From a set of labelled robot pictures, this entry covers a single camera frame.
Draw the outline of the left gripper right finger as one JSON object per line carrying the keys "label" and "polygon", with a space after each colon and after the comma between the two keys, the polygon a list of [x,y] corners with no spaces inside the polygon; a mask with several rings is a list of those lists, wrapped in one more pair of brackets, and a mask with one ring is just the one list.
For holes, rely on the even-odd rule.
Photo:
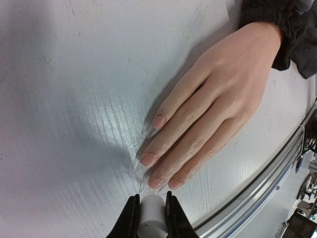
{"label": "left gripper right finger", "polygon": [[168,238],[199,238],[176,196],[167,192],[165,203]]}

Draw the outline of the white nail polish cap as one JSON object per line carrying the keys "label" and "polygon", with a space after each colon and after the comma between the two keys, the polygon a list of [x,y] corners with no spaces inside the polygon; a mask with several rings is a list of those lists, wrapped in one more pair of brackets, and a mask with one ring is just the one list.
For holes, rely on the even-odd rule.
{"label": "white nail polish cap", "polygon": [[137,235],[140,238],[167,237],[165,203],[160,196],[150,194],[141,200]]}

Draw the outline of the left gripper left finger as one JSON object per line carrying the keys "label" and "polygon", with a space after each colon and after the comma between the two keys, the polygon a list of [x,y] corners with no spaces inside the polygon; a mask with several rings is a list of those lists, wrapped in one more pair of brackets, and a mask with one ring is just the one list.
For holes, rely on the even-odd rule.
{"label": "left gripper left finger", "polygon": [[140,195],[130,196],[106,238],[138,238]]}

